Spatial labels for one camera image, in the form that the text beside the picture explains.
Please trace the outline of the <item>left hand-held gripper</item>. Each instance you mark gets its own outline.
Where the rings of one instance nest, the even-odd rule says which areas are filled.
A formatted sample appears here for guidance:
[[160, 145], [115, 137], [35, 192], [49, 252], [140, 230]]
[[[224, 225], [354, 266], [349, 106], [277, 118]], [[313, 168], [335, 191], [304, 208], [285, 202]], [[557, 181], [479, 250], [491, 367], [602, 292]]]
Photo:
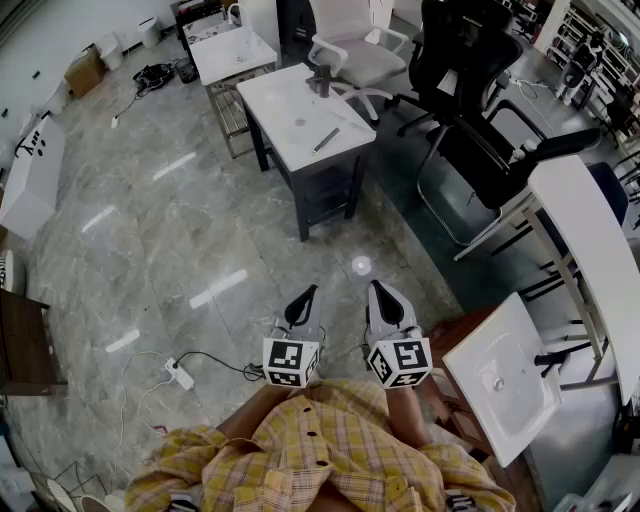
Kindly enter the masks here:
[[283, 319], [275, 320], [270, 335], [263, 339], [262, 370], [269, 384], [307, 386], [323, 349], [321, 306], [321, 292], [311, 284], [286, 306], [284, 317], [288, 324]]

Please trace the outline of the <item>white plastic panel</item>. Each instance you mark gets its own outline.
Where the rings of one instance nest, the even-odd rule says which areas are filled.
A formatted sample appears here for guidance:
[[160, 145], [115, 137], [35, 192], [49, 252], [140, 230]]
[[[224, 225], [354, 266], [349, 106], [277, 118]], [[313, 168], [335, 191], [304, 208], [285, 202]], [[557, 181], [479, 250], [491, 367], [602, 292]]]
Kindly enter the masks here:
[[348, 132], [349, 130], [360, 131], [363, 133], [369, 133], [370, 129], [365, 129], [363, 126], [354, 122], [350, 119], [347, 119], [340, 114], [333, 112], [333, 115], [338, 119], [339, 123], [337, 126], [326, 136], [324, 137], [311, 151], [311, 156], [316, 156], [320, 151], [322, 151], [334, 138], [336, 138], [341, 132]]

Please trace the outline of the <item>small white sink basin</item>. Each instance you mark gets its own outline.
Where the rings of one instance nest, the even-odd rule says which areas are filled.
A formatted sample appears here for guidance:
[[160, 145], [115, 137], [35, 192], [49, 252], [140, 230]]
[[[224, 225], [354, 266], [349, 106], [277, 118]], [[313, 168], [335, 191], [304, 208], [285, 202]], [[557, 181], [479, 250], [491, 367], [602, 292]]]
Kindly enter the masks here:
[[558, 373], [534, 364], [544, 345], [512, 293], [443, 357], [501, 466], [520, 455], [563, 403]]

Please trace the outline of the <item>yellow plaid shirt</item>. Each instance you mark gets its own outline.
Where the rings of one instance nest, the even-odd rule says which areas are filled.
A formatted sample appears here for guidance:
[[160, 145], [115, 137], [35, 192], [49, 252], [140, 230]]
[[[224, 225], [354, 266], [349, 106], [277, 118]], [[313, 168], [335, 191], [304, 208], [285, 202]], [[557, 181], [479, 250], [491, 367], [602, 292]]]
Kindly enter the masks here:
[[216, 427], [170, 432], [125, 492], [127, 512], [169, 512], [200, 489], [199, 512], [514, 512], [514, 497], [456, 443], [397, 439], [385, 391], [328, 379], [293, 390], [251, 439]]

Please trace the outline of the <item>black sled-base chair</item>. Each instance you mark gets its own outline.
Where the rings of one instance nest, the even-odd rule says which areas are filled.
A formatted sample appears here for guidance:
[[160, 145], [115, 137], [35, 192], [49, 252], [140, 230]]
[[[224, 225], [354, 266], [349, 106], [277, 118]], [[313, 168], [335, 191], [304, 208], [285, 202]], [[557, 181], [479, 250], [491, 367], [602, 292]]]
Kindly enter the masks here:
[[[491, 122], [496, 115], [508, 110], [515, 114], [539, 138], [537, 149], [520, 161], [510, 161], [515, 148]], [[463, 248], [473, 248], [505, 217], [504, 206], [527, 186], [528, 177], [544, 161], [579, 154], [595, 147], [601, 140], [597, 128], [547, 137], [535, 123], [512, 101], [503, 99], [487, 116], [471, 113], [466, 116], [429, 113], [428, 121], [439, 124], [426, 139], [431, 143], [420, 168], [423, 175], [434, 154], [444, 158], [473, 190], [482, 205], [496, 213], [496, 218], [469, 241], [456, 237], [452, 229], [429, 202], [423, 192], [419, 195], [436, 216], [449, 237]]]

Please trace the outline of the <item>large white sink basin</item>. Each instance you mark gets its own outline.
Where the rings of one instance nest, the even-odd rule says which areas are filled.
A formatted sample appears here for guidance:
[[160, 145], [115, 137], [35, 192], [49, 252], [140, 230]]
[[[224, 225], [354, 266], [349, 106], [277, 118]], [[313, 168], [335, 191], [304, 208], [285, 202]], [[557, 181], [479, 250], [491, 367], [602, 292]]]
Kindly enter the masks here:
[[[376, 132], [336, 91], [330, 90], [328, 98], [312, 92], [306, 83], [312, 75], [306, 65], [298, 64], [237, 85], [246, 107], [250, 107], [255, 117], [264, 123], [265, 131], [273, 138], [285, 165], [292, 170], [370, 144], [376, 138]], [[312, 149], [339, 123], [333, 112], [370, 132], [341, 132], [316, 156], [311, 156]], [[306, 123], [297, 126], [297, 118], [304, 118]]]

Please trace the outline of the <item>silver metal sink stand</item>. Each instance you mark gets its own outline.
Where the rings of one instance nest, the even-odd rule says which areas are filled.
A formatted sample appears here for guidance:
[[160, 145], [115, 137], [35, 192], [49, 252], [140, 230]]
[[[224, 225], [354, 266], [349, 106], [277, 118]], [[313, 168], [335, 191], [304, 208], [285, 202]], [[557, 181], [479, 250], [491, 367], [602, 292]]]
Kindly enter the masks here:
[[249, 132], [246, 114], [242, 106], [242, 99], [237, 91], [237, 85], [275, 70], [275, 64], [268, 64], [232, 75], [205, 86], [208, 99], [232, 159], [250, 151], [250, 149], [246, 149], [242, 152], [236, 152], [233, 146], [234, 139]]

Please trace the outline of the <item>white desk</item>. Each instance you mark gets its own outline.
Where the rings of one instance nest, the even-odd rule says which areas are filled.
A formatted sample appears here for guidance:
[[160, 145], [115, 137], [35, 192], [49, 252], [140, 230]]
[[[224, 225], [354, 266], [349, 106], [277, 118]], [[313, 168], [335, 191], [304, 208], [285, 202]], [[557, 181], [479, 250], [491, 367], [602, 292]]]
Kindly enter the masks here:
[[456, 261], [523, 215], [565, 283], [586, 330], [594, 365], [565, 391], [618, 384], [621, 402], [640, 380], [640, 270], [623, 229], [580, 157], [537, 165], [528, 194], [484, 229]]

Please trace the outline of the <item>large black faucet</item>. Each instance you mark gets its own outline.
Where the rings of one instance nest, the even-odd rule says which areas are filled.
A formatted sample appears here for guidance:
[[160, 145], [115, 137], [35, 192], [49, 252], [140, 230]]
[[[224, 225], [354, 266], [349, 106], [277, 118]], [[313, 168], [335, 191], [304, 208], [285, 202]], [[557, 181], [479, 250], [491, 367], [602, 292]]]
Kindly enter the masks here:
[[313, 75], [306, 80], [310, 90], [321, 98], [329, 97], [331, 83], [331, 67], [329, 65], [315, 66]]

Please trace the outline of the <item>white mesh office chair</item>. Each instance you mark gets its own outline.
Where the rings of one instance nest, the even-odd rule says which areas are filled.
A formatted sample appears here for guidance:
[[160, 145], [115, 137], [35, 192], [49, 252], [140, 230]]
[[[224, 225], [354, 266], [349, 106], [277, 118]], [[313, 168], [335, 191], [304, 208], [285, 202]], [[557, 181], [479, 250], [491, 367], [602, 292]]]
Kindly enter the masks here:
[[370, 98], [393, 100], [392, 94], [376, 85], [407, 70], [399, 52], [409, 38], [376, 25], [370, 0], [309, 0], [309, 3], [316, 28], [309, 61], [327, 66], [331, 86], [342, 92], [344, 100], [358, 99], [370, 121], [378, 124], [379, 117]]

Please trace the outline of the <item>black high-back office chair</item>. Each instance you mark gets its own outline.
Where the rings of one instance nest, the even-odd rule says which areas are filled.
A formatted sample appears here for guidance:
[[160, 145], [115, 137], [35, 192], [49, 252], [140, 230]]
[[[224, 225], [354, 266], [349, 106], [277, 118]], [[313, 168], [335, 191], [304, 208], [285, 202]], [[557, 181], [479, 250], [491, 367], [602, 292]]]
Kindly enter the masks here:
[[511, 33], [511, 11], [498, 0], [422, 0], [423, 27], [414, 37], [409, 80], [412, 104], [425, 114], [397, 135], [444, 115], [483, 112], [490, 87], [523, 53]]

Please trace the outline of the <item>white sink with red label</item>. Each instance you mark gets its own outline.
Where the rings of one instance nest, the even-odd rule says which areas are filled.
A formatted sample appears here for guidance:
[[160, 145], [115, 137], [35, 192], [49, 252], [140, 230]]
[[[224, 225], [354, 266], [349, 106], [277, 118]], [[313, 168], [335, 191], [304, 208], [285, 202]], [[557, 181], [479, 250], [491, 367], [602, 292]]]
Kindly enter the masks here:
[[277, 62], [276, 52], [247, 28], [199, 41], [191, 46], [191, 55], [203, 86]]

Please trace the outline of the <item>striped cloth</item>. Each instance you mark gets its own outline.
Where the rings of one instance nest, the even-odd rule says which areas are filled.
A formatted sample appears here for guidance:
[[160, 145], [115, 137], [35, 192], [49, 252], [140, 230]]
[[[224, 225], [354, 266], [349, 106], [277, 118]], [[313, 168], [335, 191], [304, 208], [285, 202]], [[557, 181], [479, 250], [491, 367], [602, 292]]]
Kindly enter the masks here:
[[16, 284], [15, 257], [11, 250], [0, 253], [0, 288], [12, 291]]

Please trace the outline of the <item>white robot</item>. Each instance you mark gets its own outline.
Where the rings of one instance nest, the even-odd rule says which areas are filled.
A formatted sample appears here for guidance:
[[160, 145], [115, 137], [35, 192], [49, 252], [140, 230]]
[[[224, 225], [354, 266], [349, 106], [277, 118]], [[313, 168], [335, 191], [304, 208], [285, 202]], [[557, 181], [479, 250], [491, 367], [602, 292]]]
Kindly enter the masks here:
[[602, 68], [604, 48], [605, 38], [600, 31], [580, 40], [561, 72], [560, 83], [555, 93], [565, 106], [571, 104], [585, 79], [594, 70]]

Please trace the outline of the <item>cardboard box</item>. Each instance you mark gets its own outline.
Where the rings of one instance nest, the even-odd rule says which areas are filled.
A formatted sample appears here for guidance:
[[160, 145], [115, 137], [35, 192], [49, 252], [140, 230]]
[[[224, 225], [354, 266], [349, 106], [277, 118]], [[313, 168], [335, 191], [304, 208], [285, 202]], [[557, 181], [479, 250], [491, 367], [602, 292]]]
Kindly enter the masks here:
[[73, 95], [82, 98], [102, 82], [105, 73], [98, 48], [92, 44], [71, 62], [64, 79]]

